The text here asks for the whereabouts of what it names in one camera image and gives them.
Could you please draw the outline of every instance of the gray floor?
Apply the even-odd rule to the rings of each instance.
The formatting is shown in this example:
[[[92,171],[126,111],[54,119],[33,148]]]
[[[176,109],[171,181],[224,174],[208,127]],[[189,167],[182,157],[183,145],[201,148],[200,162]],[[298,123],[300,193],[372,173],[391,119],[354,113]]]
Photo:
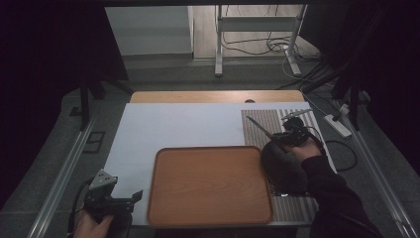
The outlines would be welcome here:
[[[226,60],[223,77],[219,78],[214,76],[214,62],[211,60],[128,58],[126,68],[130,81],[123,83],[135,90],[147,91],[276,89],[296,80],[284,74],[281,63],[282,59]],[[316,62],[302,62],[300,67],[303,72],[308,72],[315,64]],[[47,224],[44,237],[65,236],[68,213],[79,185],[105,165],[124,106],[129,102],[130,95],[106,82],[103,84],[107,91],[106,98],[103,100],[91,98],[91,102],[98,108],[98,117],[92,132],[105,132],[104,142],[98,153],[83,153],[78,158],[71,179],[63,196],[59,199],[59,205],[53,212],[51,223]],[[327,100],[315,94],[307,96],[323,112],[334,114],[335,109],[327,102],[331,99],[330,90],[331,86],[325,85],[314,91]],[[78,136],[80,118],[69,116],[72,108],[78,106],[77,90],[68,93],[63,98],[61,114],[50,137],[20,186],[0,212],[0,237],[28,236],[58,171]],[[343,140],[322,120],[323,112],[314,107],[324,138],[343,141],[355,148],[353,141]],[[361,133],[377,158],[380,169],[403,204],[412,223],[420,224],[420,178],[372,121],[364,106],[359,108],[359,117]],[[347,149],[334,144],[327,146],[336,167],[345,167],[352,161],[353,156]],[[91,150],[91,148],[86,145],[84,150]],[[398,221],[389,213],[365,162],[360,160],[355,168],[340,175],[360,195],[368,216],[384,237],[402,237],[396,226]],[[298,237],[309,237],[308,232],[308,227],[302,227],[298,231]],[[152,228],[138,227],[132,231],[131,237],[153,237],[153,234]]]
[[[296,17],[301,9],[300,5],[224,5],[222,6],[223,17]],[[212,59],[216,53],[216,25],[217,7],[194,6],[194,58]],[[228,58],[279,58],[284,53],[281,48],[277,51],[269,51],[266,39],[270,38],[272,44],[287,43],[286,40],[291,32],[226,32],[223,34],[222,44],[223,57]],[[302,55],[316,56],[319,52],[315,47],[304,39],[297,37],[296,44]]]

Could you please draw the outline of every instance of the wooden board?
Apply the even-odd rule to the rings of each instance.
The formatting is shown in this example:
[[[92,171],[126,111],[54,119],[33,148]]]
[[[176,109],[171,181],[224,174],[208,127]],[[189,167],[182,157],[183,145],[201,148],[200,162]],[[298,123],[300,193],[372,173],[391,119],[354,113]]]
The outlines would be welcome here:
[[[138,91],[131,103],[237,103],[252,99],[254,102],[303,102],[298,90],[222,90],[222,91]]]
[[[171,227],[271,222],[260,154],[252,146],[160,150],[149,223]]]

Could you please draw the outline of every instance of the black sleeve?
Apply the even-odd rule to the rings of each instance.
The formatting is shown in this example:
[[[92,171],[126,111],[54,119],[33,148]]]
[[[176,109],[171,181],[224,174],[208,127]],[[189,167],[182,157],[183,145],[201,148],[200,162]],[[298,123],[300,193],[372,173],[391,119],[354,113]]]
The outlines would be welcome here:
[[[331,169],[326,156],[305,160],[308,191],[319,204],[311,226],[311,237],[382,237],[369,221],[360,198]]]

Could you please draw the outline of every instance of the dark background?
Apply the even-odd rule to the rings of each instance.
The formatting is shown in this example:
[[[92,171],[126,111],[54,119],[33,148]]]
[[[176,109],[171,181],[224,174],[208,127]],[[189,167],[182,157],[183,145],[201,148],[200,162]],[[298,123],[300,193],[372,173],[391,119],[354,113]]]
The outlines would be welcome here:
[[[49,136],[62,98],[82,76],[95,85],[102,79],[96,71],[128,76],[103,7],[1,4],[2,206]]]
[[[386,10],[359,59],[358,80],[361,90],[370,97],[368,112],[420,175],[417,152],[420,86],[415,81],[420,75],[419,2],[311,5],[300,36],[320,49],[329,65],[338,68],[360,42],[378,6]]]

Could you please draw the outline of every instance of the tray rim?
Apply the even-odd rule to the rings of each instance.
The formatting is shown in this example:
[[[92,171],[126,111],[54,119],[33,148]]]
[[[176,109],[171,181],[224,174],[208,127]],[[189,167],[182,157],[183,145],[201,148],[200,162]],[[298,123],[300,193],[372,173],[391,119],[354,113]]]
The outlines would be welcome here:
[[[164,153],[166,151],[182,151],[182,150],[215,150],[215,149],[221,149],[221,150],[230,150],[230,149],[253,149],[256,150],[259,155],[260,155],[260,159],[261,159],[261,152],[262,150],[256,146],[211,146],[211,147],[165,147],[162,148],[160,150],[157,151],[157,154],[155,156],[155,163],[154,163],[154,171],[153,171],[153,176],[152,176],[152,184],[155,183],[155,179],[156,179],[156,172],[157,172],[157,160],[159,159],[159,155],[161,153]],[[247,226],[247,225],[258,225],[258,224],[268,224],[272,221],[273,219],[273,209],[272,209],[272,198],[269,194],[269,181],[263,171],[263,166],[260,162],[260,169],[262,172],[262,175],[264,177],[264,183],[265,183],[265,192],[267,194],[267,198],[268,198],[268,208],[269,208],[269,215],[267,217],[267,219],[264,222],[248,222],[248,223],[228,223],[228,222],[214,222],[214,223],[209,223],[209,224],[189,224],[189,225],[176,225],[176,224],[172,224],[172,225],[156,225],[152,222],[151,220],[151,204],[152,204],[152,199],[153,199],[153,195],[154,195],[154,189],[155,187],[152,185],[151,186],[151,192],[150,192],[150,196],[149,196],[149,204],[148,204],[148,215],[147,215],[147,219],[150,223],[151,226],[154,227],[215,227],[215,226]]]

